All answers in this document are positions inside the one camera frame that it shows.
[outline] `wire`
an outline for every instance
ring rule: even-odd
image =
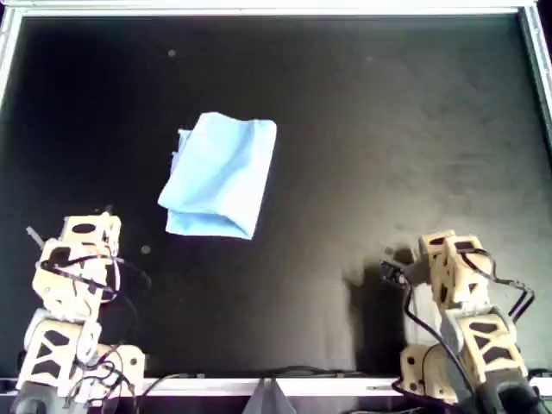
[[[274,377],[308,377],[308,378],[335,378],[335,377],[364,377],[364,373],[359,371],[347,371],[339,369],[323,369],[318,367],[312,367],[309,365],[291,365],[289,367],[277,368],[261,373],[260,377],[274,378]]]
[[[66,266],[69,267],[69,266],[72,266],[74,264],[84,263],[85,261],[96,259],[96,258],[98,258],[98,256],[80,257],[78,259],[71,260],[71,262],[67,262]],[[119,344],[123,344],[138,329],[138,326],[139,326],[138,310],[136,309],[134,303],[130,300],[129,296],[126,293],[122,292],[121,290],[116,291],[111,286],[103,285],[101,283],[96,282],[96,280],[86,279],[86,278],[83,278],[80,275],[69,273],[69,272],[67,272],[63,269],[60,269],[59,267],[57,267],[57,265],[50,263],[48,260],[42,261],[39,264],[39,266],[43,270],[46,270],[46,271],[51,272],[51,273],[55,273],[55,274],[57,274],[59,276],[62,276],[64,278],[71,279],[73,281],[73,288],[74,288],[74,282],[78,281],[78,282],[84,283],[88,286],[94,286],[97,289],[103,289],[105,292],[107,292],[111,295],[111,297],[109,299],[109,302],[111,302],[117,295],[119,295],[122,298],[122,300],[124,301],[124,303],[126,304],[126,306],[129,308],[130,313],[132,315],[132,319],[133,319],[133,322],[132,322],[132,324],[129,328],[129,331],[122,337],[121,341],[119,341]],[[149,287],[151,286],[151,279],[149,278],[149,276],[146,275],[145,272],[140,271],[140,274],[142,274],[142,273],[143,273],[143,275],[144,275],[144,277],[147,281],[147,288],[149,289]]]
[[[113,257],[113,252],[111,251],[111,247],[106,244],[106,248],[110,251],[110,256]],[[115,294],[111,296],[111,298],[102,299],[101,304],[108,304],[109,302],[113,302],[116,297],[117,293],[121,290],[121,271],[119,269],[119,263],[116,260],[113,260],[113,270],[115,273]]]
[[[402,381],[402,379],[399,378],[396,381],[392,382],[391,383],[391,388],[395,392],[398,392],[399,394],[402,394],[405,397],[415,399],[416,401],[419,401],[423,405],[436,405],[436,406],[441,407],[443,409],[449,409],[451,407],[454,407],[454,405],[447,404],[439,398],[433,398],[433,397],[428,397],[428,396],[425,396],[425,395],[418,395],[418,394],[415,394],[414,392],[408,392],[400,386],[401,381]]]
[[[522,291],[522,294],[517,299],[516,303],[511,307],[510,311],[508,312],[508,315],[511,317],[512,321],[516,323],[519,318],[529,309],[529,307],[535,302],[536,295],[535,291],[530,289],[526,284],[520,282],[519,280],[513,280],[513,279],[501,279],[497,276],[497,262],[496,260],[491,256],[490,253],[488,253],[486,250],[482,248],[470,248],[470,249],[464,249],[458,252],[464,262],[476,273],[480,274],[481,276],[491,280],[494,283],[498,283],[500,285],[506,285],[509,287],[513,287],[515,289],[518,289]],[[491,272],[487,273],[480,268],[478,268],[475,263],[473,263],[468,257],[468,254],[480,254],[482,256],[487,257],[491,261]],[[524,300],[529,295],[529,299],[525,301],[525,303],[522,305]]]
[[[158,378],[156,381],[154,381],[146,390],[142,393],[142,395],[137,399],[137,404],[135,405],[135,408],[132,410],[132,414],[140,414],[140,408],[142,404],[144,404],[144,401],[146,400],[146,397],[148,394],[157,386],[159,386],[163,381],[165,380],[171,380],[174,378],[188,378],[189,375],[187,373],[173,373],[171,375],[167,375],[165,377]]]
[[[152,286],[152,280],[150,279],[149,276],[147,276],[146,272],[141,270],[139,267],[133,265],[129,261],[126,261],[125,259],[123,259],[121,257],[112,256],[110,254],[91,254],[91,255],[88,255],[88,256],[78,257],[77,259],[68,260],[66,263],[64,263],[64,267],[69,267],[69,266],[72,266],[72,265],[76,265],[78,263],[85,263],[88,260],[94,260],[94,259],[110,259],[110,260],[113,260],[116,263],[124,265],[124,266],[128,267],[129,269],[134,270],[138,275],[140,275],[144,279],[144,281],[146,282],[148,289],[151,288],[151,286]]]
[[[438,343],[436,343],[435,345],[431,346],[428,348],[427,351],[425,351],[425,354],[423,354],[423,358],[422,358],[422,384],[423,384],[423,395],[428,395],[427,393],[427,387],[425,385],[425,359],[426,357],[428,356],[428,354],[437,347],[437,345],[439,345]]]
[[[462,377],[462,381],[464,382],[464,385],[466,386],[466,388],[472,394],[475,394],[474,386],[472,385],[471,382],[469,382],[469,379],[467,378],[466,370],[464,369],[464,367],[460,363],[460,360],[458,359],[456,354],[453,352],[453,350],[449,347],[449,345],[442,339],[442,337],[433,328],[431,328],[422,319],[420,319],[419,317],[414,315],[411,312],[411,310],[409,309],[410,305],[411,305],[411,300],[412,300],[412,285],[411,285],[411,282],[408,280],[408,278],[405,277],[405,279],[407,281],[407,286],[408,286],[407,287],[408,292],[406,293],[406,300],[405,300],[405,307],[404,307],[406,316],[409,317],[412,321],[414,321],[418,325],[420,325],[422,328],[427,330],[431,334],[431,336],[433,336],[435,339],[437,339],[437,341],[444,348],[444,350],[447,353],[448,357],[456,365],[456,368],[458,369],[458,372],[460,373],[460,376]]]

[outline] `robotic arm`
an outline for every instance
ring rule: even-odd
[[[59,239],[42,249],[33,289],[44,308],[33,316],[13,414],[78,414],[143,386],[145,356],[132,345],[102,345],[100,305],[119,292],[116,216],[69,216]],[[108,285],[108,268],[115,287]]]
[[[437,342],[410,344],[403,350],[396,390],[466,413],[549,414],[526,379],[527,368],[516,344],[514,323],[533,301],[532,291],[517,281],[499,279],[494,260],[474,235],[458,236],[454,231],[425,235],[416,256],[408,266],[384,261],[383,277],[408,289],[406,316]],[[440,335],[412,313],[414,285],[420,281],[430,284],[442,320]],[[509,314],[491,303],[489,282],[523,291]]]

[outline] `black table surface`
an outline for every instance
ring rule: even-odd
[[[165,232],[177,129],[206,111],[278,125],[252,241]],[[107,205],[154,282],[123,275],[150,374],[397,374],[403,295],[377,263],[441,229],[537,290],[518,337],[547,366],[550,178],[515,16],[26,19],[0,117],[0,374],[40,305],[25,228],[56,236]],[[130,317],[114,303],[102,321],[114,342]]]

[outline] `white frame border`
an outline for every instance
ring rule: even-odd
[[[26,16],[430,16],[519,13],[539,93],[543,120],[552,138],[552,65],[536,4],[531,0],[390,0],[385,4],[357,0],[327,0],[310,7],[307,0],[206,0],[202,7],[187,0],[4,0],[0,26],[0,106],[16,52],[17,38]],[[145,386],[156,379],[146,379]],[[277,379],[289,397],[399,397],[391,388],[395,379],[283,378]],[[250,396],[259,379],[167,379],[152,396]],[[552,398],[552,378],[531,381],[545,398]]]

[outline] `blue fabric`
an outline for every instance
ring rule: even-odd
[[[202,114],[192,131],[179,130],[171,177],[159,204],[175,235],[253,238],[276,142],[272,121],[237,121]]]

